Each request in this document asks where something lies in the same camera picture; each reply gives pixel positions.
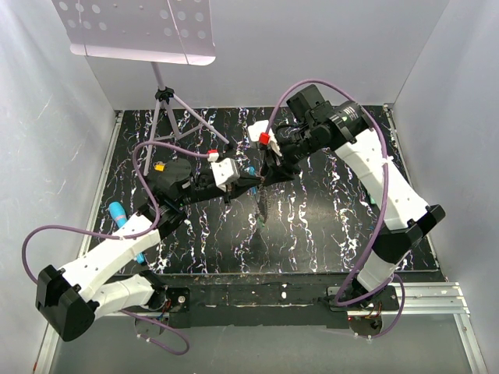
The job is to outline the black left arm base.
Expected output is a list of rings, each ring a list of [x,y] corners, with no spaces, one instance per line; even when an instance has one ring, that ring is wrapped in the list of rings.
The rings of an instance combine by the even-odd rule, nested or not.
[[[191,292],[188,288],[167,288],[161,295],[163,301],[159,309],[159,315],[156,320],[164,322],[170,315],[175,313],[187,313],[189,311]]]

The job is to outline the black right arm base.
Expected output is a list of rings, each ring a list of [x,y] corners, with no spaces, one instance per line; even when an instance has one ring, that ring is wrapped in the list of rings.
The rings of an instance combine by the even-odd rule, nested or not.
[[[386,286],[371,296],[362,295],[363,298],[357,302],[345,300],[345,297],[348,295],[356,295],[357,290],[347,291],[341,296],[338,302],[334,300],[334,295],[318,298],[317,301],[320,304],[325,305],[332,312],[362,311],[364,309],[369,309],[370,311],[367,314],[348,316],[347,320],[354,337],[372,340],[389,333],[400,319],[405,306],[405,289],[403,284],[401,284],[401,287],[401,300],[398,300],[394,287]],[[383,311],[388,311],[388,307],[391,307],[393,311],[396,307],[397,315],[388,327],[383,327],[381,313]]]

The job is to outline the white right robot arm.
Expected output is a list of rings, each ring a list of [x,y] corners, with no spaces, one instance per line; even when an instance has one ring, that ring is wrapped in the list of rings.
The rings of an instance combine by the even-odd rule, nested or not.
[[[247,128],[252,146],[264,152],[260,173],[265,185],[287,182],[299,173],[299,162],[322,149],[333,151],[360,180],[379,209],[367,247],[334,297],[338,306],[373,308],[381,290],[414,245],[440,223],[442,206],[430,205],[406,181],[388,156],[380,126],[350,95],[333,106],[318,87],[306,79],[280,98],[296,120],[294,132],[281,138],[273,126],[277,113]]]

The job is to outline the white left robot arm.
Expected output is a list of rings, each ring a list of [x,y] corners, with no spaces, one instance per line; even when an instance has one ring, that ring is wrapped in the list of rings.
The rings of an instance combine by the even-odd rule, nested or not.
[[[240,171],[231,158],[211,162],[198,175],[187,159],[156,164],[145,178],[153,194],[116,231],[86,255],[37,276],[35,306],[64,341],[83,335],[94,320],[132,306],[151,312],[167,299],[167,285],[150,270],[122,281],[110,278],[140,253],[155,247],[187,218],[184,206],[221,197],[229,202],[263,179]]]

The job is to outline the blue key tag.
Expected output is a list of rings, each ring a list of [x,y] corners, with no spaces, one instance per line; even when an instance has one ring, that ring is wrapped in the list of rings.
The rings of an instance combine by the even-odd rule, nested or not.
[[[255,196],[257,194],[257,182],[255,177],[257,176],[256,170],[253,166],[249,166],[246,169],[246,172],[252,177],[251,183],[253,184],[252,187],[249,189],[249,194],[251,196]]]

